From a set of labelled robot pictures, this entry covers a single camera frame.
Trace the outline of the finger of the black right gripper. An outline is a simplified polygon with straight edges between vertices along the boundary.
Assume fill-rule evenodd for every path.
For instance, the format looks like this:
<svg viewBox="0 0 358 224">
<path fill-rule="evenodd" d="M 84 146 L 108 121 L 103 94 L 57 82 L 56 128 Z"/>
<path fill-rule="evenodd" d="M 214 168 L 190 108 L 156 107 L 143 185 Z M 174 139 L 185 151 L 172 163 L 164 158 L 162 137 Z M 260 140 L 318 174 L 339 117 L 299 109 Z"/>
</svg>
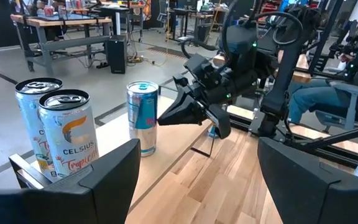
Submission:
<svg viewBox="0 0 358 224">
<path fill-rule="evenodd" d="M 158 117 L 160 126 L 197 124 L 207 119 L 205 102 L 196 100 L 189 91 L 179 89 L 174 102 Z"/>
<path fill-rule="evenodd" d="M 216 127 L 220 139 L 228 137 L 231 133 L 230 115 L 227 112 L 227 105 L 212 104 L 208 111 L 211 114 L 210 120 Z"/>
</svg>

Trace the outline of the wooden workbench grey legs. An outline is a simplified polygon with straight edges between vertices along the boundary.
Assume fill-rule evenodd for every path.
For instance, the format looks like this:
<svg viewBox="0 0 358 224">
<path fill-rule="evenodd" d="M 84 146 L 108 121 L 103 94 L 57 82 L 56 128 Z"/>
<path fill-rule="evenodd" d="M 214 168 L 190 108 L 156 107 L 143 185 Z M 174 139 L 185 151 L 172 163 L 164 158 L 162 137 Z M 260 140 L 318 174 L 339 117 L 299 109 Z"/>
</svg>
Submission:
<svg viewBox="0 0 358 224">
<path fill-rule="evenodd" d="M 86 57 L 88 63 L 92 58 L 103 50 L 92 49 L 94 44 L 102 44 L 110 38 L 110 24 L 108 18 L 92 18 L 90 16 L 78 15 L 76 19 L 64 20 L 61 18 L 42 19 L 22 14 L 11 14 L 11 20 L 16 23 L 17 34 L 27 68 L 34 71 L 34 65 L 40 65 L 46 69 L 47 74 L 53 74 L 52 63 L 54 61 L 69 60 L 72 58 Z M 85 36 L 77 39 L 49 41 L 46 29 L 50 27 L 83 26 Z M 38 38 L 38 50 L 30 48 L 29 37 L 34 29 Z"/>
</svg>

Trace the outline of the black aluminium rig frame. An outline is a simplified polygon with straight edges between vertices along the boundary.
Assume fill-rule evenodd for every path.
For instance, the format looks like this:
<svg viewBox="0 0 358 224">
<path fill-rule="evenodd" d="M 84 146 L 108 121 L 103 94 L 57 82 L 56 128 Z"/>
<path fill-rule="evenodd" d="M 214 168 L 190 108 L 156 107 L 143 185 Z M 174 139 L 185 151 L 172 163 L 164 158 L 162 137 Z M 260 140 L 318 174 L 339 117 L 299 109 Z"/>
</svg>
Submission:
<svg viewBox="0 0 358 224">
<path fill-rule="evenodd" d="M 345 83 L 348 78 L 340 77 L 330 73 L 323 73 L 315 70 L 321 52 L 328 40 L 332 27 L 335 23 L 337 14 L 344 0 L 336 0 L 330 13 L 327 24 L 321 34 L 320 41 L 316 44 L 314 57 L 309 68 L 294 68 L 293 82 L 308 83 L 313 78 L 328 78 L 332 82 Z M 289 130 L 283 121 L 279 122 L 275 130 L 278 132 L 273 138 L 281 143 L 293 146 L 297 149 L 310 149 L 311 152 L 323 159 L 327 159 L 338 164 L 355 168 L 358 166 L 358 146 L 354 145 L 353 139 L 358 138 L 358 128 L 345 130 L 335 126 L 330 127 L 328 133 L 313 131 L 300 124 L 292 124 Z"/>
</svg>

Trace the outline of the person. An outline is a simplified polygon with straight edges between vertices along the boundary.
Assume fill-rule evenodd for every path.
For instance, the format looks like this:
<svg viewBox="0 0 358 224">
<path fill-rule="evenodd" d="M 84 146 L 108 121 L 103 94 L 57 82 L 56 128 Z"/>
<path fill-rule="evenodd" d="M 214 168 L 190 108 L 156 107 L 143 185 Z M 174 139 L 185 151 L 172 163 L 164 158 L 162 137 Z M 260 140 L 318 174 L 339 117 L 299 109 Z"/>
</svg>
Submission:
<svg viewBox="0 0 358 224">
<path fill-rule="evenodd" d="M 288 87 L 290 101 L 288 118 L 292 123 L 300 123 L 303 113 L 313 106 L 328 105 L 338 108 L 348 108 L 351 94 L 331 86 L 328 79 L 312 79 L 308 83 L 292 82 Z M 353 85 L 358 86 L 358 73 L 354 76 Z"/>
</svg>

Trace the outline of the grey office chair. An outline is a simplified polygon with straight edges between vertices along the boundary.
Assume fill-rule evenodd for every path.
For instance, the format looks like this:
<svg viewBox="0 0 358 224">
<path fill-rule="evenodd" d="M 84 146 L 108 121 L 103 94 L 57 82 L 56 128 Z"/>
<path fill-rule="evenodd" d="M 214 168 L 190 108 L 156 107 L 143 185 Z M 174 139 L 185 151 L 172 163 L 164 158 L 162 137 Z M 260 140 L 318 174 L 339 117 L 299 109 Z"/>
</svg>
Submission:
<svg viewBox="0 0 358 224">
<path fill-rule="evenodd" d="M 323 132 L 328 133 L 333 126 L 345 130 L 358 128 L 358 86 L 341 82 L 331 82 L 330 85 L 336 90 L 349 93 L 351 97 L 348 108 L 324 104 L 315 104 L 310 108 L 310 112 L 315 112 L 319 122 L 325 126 Z"/>
</svg>

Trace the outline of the white Celsius Tropical can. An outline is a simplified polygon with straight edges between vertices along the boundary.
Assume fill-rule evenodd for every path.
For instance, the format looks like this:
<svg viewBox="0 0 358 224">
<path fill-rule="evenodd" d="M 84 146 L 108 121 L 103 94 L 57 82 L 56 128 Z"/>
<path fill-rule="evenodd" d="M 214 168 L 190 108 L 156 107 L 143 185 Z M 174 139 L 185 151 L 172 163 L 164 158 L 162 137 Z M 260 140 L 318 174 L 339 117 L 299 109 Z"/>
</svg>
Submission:
<svg viewBox="0 0 358 224">
<path fill-rule="evenodd" d="M 62 179 L 99 159 L 90 95 L 78 89 L 47 93 L 39 113 L 58 178 Z"/>
<path fill-rule="evenodd" d="M 63 82 L 57 78 L 33 78 L 15 86 L 15 96 L 27 128 L 32 149 L 41 172 L 52 182 L 58 179 L 40 119 L 39 100 L 47 93 L 61 89 Z"/>
</svg>

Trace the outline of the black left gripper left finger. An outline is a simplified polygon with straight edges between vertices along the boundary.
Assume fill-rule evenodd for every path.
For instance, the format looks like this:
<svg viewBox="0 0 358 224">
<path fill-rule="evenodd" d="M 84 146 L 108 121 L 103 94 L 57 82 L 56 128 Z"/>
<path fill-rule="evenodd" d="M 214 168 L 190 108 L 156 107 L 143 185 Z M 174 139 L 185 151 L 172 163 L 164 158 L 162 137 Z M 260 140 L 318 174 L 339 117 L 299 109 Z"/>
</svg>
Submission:
<svg viewBox="0 0 358 224">
<path fill-rule="evenodd" d="M 139 167 L 131 139 L 42 189 L 0 190 L 0 224 L 124 224 Z"/>
</svg>

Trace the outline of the colourful patterned panel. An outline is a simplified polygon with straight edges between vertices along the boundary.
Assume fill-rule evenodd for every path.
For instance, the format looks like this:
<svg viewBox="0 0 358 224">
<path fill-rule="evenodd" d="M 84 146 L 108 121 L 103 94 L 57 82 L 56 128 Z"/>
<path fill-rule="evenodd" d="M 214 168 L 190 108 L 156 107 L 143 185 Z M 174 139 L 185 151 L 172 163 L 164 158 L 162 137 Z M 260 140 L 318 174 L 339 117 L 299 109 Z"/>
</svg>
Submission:
<svg viewBox="0 0 358 224">
<path fill-rule="evenodd" d="M 141 0 L 144 8 L 143 8 L 143 18 L 144 21 L 149 21 L 152 17 L 152 0 Z"/>
</svg>

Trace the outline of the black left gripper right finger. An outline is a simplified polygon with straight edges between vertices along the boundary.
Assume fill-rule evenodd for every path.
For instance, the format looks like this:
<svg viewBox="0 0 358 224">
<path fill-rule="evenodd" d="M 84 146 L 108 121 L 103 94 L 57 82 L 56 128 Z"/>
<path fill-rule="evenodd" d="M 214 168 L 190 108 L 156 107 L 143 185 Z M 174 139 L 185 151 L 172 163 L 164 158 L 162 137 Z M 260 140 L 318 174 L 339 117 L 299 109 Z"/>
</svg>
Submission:
<svg viewBox="0 0 358 224">
<path fill-rule="evenodd" d="M 358 177 L 269 138 L 261 172 L 283 224 L 358 224 Z"/>
</svg>

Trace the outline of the black computer tower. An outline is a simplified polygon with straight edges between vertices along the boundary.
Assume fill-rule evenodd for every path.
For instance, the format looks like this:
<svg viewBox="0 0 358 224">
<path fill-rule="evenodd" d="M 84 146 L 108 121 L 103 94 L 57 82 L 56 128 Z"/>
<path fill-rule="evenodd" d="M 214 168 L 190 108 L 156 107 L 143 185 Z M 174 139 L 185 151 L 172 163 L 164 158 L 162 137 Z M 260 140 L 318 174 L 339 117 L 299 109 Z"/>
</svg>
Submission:
<svg viewBox="0 0 358 224">
<path fill-rule="evenodd" d="M 111 73 L 125 74 L 127 68 L 127 38 L 125 35 L 112 35 L 105 43 L 107 63 Z"/>
</svg>

